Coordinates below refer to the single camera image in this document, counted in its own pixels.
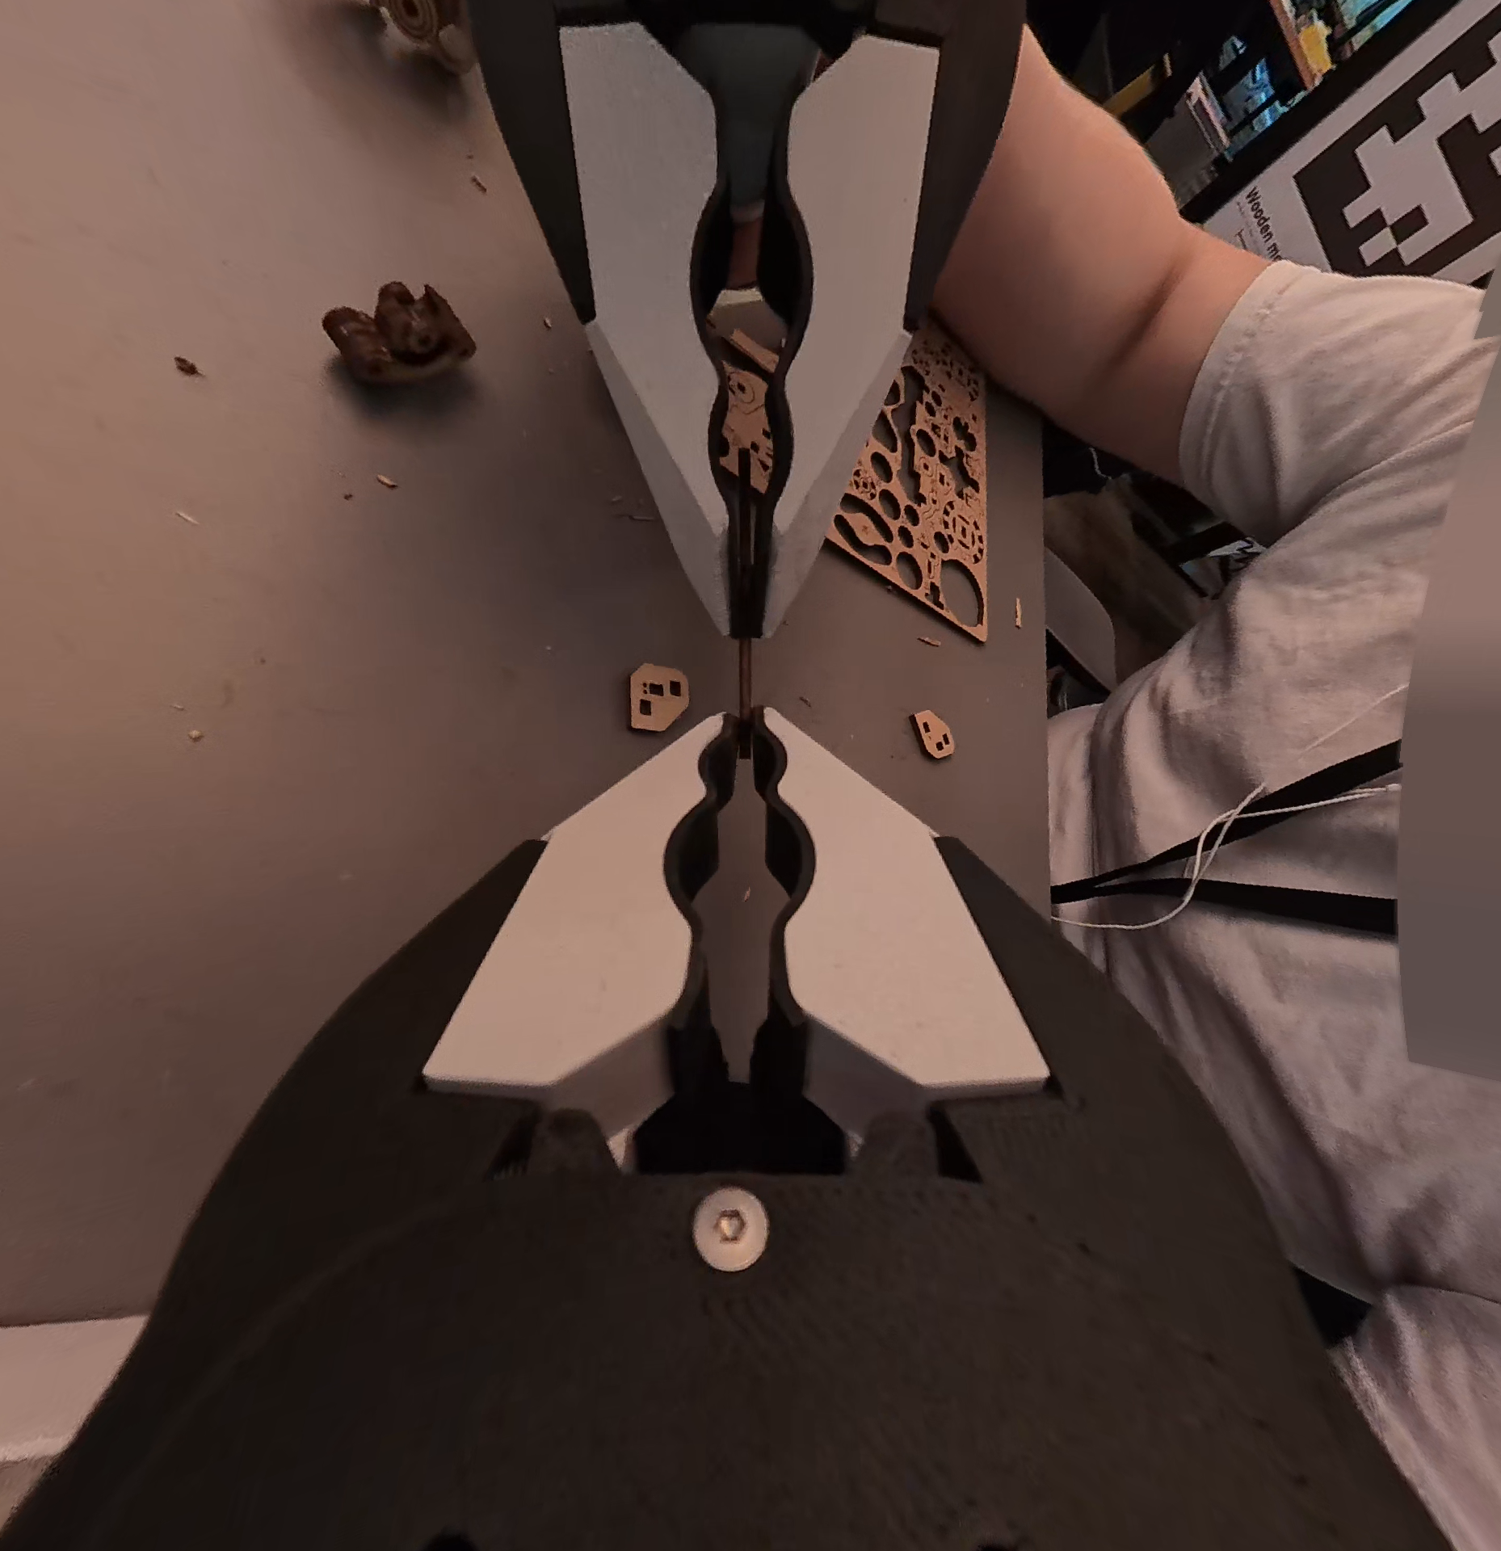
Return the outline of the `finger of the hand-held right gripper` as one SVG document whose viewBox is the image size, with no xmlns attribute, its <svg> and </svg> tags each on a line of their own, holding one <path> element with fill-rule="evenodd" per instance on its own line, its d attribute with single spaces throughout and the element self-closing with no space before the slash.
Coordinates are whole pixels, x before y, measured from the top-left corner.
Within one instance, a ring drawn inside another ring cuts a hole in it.
<svg viewBox="0 0 1501 1551">
<path fill-rule="evenodd" d="M 786 184 L 808 304 L 781 375 L 793 452 L 774 506 L 763 636 L 811 572 L 910 340 L 904 324 L 935 106 L 933 48 L 856 36 L 817 72 L 799 34 Z"/>
<path fill-rule="evenodd" d="M 715 107 L 642 25 L 559 38 L 595 306 L 590 347 L 683 570 L 729 635 L 729 515 L 708 451 L 720 374 L 692 286 L 718 184 Z"/>
</svg>

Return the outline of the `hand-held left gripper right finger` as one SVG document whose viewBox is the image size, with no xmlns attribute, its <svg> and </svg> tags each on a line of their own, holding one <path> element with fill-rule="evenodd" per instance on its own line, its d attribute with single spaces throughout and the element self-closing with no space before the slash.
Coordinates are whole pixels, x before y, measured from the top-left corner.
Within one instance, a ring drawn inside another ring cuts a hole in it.
<svg viewBox="0 0 1501 1551">
<path fill-rule="evenodd" d="M 804 1029 L 802 1092 L 845 1133 L 1031 1094 L 1051 1072 L 935 831 L 772 708 L 754 772 L 788 904 L 772 988 Z"/>
</svg>

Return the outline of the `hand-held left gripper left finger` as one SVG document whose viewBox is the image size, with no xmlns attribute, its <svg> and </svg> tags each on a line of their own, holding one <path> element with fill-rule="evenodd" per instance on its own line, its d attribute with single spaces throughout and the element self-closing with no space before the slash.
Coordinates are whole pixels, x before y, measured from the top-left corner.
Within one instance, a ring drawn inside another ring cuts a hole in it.
<svg viewBox="0 0 1501 1551">
<path fill-rule="evenodd" d="M 552 829 L 427 1087 L 584 1112 L 615 1147 L 663 1106 L 667 1024 L 701 988 L 693 904 L 733 792 L 734 728 L 717 715 Z"/>
</svg>

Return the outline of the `light wooden model part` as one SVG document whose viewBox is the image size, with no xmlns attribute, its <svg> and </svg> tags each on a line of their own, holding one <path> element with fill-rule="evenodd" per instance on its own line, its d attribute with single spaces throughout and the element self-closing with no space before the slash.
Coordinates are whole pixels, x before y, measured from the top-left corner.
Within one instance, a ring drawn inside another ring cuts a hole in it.
<svg viewBox="0 0 1501 1551">
<path fill-rule="evenodd" d="M 720 463 L 727 476 L 740 476 L 745 456 L 749 483 L 761 497 L 774 465 L 765 395 L 779 368 L 786 327 L 758 290 L 742 288 L 722 293 L 708 317 L 708 331 L 727 392 Z"/>
</svg>

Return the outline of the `long slotted wooden strip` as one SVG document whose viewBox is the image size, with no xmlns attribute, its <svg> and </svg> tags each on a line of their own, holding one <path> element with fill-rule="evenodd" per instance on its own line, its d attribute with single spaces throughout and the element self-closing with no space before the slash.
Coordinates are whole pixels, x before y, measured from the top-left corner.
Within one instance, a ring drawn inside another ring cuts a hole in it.
<svg viewBox="0 0 1501 1551">
<path fill-rule="evenodd" d="M 760 499 L 752 479 L 752 456 L 740 449 L 736 465 L 736 508 L 727 535 L 729 620 L 736 642 L 738 710 L 736 754 L 752 758 L 754 642 L 760 638 L 765 608 L 765 565 L 760 545 Z"/>
</svg>

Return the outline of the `person's right forearm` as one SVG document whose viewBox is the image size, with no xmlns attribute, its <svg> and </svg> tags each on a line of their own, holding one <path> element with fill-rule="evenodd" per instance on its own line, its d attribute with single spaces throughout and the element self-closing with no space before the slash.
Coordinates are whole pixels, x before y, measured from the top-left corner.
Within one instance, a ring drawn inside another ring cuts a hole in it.
<svg viewBox="0 0 1501 1551">
<path fill-rule="evenodd" d="M 1022 29 L 999 141 L 935 288 L 1006 392 L 1179 486 L 1192 388 L 1265 268 L 1190 225 L 1145 150 Z"/>
</svg>

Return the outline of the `light wooden gear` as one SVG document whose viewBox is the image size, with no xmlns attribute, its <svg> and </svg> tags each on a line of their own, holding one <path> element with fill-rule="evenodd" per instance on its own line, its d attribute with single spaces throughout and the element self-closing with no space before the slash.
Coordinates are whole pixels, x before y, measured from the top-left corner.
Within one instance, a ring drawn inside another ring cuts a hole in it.
<svg viewBox="0 0 1501 1551">
<path fill-rule="evenodd" d="M 475 48 L 465 2 L 366 2 L 411 48 L 454 75 L 475 68 Z"/>
</svg>

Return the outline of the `dark brown wooden gear assembly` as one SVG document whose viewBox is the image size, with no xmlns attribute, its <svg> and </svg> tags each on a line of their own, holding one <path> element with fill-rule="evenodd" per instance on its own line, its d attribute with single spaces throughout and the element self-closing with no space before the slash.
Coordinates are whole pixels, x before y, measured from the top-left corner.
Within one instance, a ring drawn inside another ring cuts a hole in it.
<svg viewBox="0 0 1501 1551">
<path fill-rule="evenodd" d="M 415 384 L 458 370 L 477 345 L 450 302 L 433 286 L 379 288 L 372 313 L 338 306 L 320 322 L 349 374 L 370 386 Z"/>
</svg>

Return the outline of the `wooden sheet with cutouts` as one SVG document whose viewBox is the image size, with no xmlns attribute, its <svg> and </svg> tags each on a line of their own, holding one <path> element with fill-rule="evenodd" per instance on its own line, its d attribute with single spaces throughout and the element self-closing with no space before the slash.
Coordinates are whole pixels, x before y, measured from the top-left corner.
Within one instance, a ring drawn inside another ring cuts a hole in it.
<svg viewBox="0 0 1501 1551">
<path fill-rule="evenodd" d="M 895 372 L 826 542 L 988 640 L 986 386 L 936 320 Z"/>
</svg>

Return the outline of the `person in white shirt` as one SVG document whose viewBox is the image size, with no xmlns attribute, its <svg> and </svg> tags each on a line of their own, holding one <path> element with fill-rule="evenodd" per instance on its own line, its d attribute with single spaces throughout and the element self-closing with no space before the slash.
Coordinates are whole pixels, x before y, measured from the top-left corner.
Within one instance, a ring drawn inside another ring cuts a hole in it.
<svg viewBox="0 0 1501 1551">
<path fill-rule="evenodd" d="M 1054 883 L 1399 736 L 1431 538 L 1498 354 L 1481 306 L 1292 263 L 1246 292 L 1181 474 L 1265 554 L 1103 706 L 1051 720 Z M 1213 1105 L 1288 1260 L 1369 1303 L 1333 1364 L 1440 1530 L 1501 1548 L 1501 1085 L 1406 1058 L 1390 940 L 1203 903 L 1063 931 Z"/>
</svg>

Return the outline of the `shelf of colourful boxes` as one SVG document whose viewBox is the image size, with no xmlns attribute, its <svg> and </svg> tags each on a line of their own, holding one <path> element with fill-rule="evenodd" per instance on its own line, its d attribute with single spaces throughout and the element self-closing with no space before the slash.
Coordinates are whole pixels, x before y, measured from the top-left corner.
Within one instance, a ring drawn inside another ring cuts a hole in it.
<svg viewBox="0 0 1501 1551">
<path fill-rule="evenodd" d="M 1029 2 L 1042 48 L 1203 209 L 1362 88 L 1451 2 Z"/>
</svg>

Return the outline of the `white thread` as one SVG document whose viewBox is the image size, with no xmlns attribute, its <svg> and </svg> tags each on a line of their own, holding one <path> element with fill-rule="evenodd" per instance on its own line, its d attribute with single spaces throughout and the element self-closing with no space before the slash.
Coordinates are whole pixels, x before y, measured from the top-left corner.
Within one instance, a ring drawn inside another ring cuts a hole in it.
<svg viewBox="0 0 1501 1551">
<path fill-rule="evenodd" d="M 1399 785 L 1392 778 L 1399 770 L 1401 742 L 1396 740 L 1322 767 L 1288 786 L 1254 794 L 1247 803 L 1210 822 L 1199 837 L 1145 862 L 1128 863 L 1051 888 L 1051 904 L 1056 908 L 1131 897 L 1172 903 L 1172 912 L 1163 917 L 1128 924 L 1081 920 L 1060 910 L 1054 917 L 1083 929 L 1142 931 L 1179 917 L 1185 906 L 1201 906 L 1296 926 L 1319 926 L 1358 937 L 1396 940 L 1396 899 L 1226 881 L 1212 878 L 1212 869 L 1228 844 L 1254 838 L 1288 819 L 1319 808 L 1349 804 L 1397 790 Z"/>
</svg>

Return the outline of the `white box with square marker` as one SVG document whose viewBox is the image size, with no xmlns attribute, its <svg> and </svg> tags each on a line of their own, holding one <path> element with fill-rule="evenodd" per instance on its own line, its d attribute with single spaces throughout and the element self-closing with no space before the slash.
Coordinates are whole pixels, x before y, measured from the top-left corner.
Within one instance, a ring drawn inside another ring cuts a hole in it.
<svg viewBox="0 0 1501 1551">
<path fill-rule="evenodd" d="M 1487 281 L 1501 258 L 1501 2 L 1408 6 L 1185 216 L 1344 275 Z"/>
</svg>

